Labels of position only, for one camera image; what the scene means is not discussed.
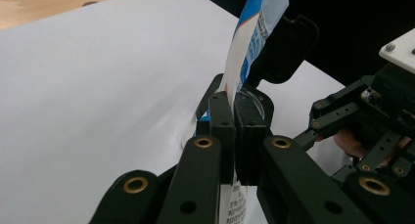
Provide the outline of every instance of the white paper sheet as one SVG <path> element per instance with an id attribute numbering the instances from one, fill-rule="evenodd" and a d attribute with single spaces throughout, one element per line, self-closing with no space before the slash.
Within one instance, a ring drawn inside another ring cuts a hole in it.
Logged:
<path id="1" fill-rule="evenodd" d="M 177 163 L 236 22 L 208 0 L 108 0 L 1 31 L 0 223 L 87 223 L 118 176 Z M 260 85 L 287 136 L 340 88 L 307 63 Z M 249 199 L 246 223 L 263 223 Z"/>

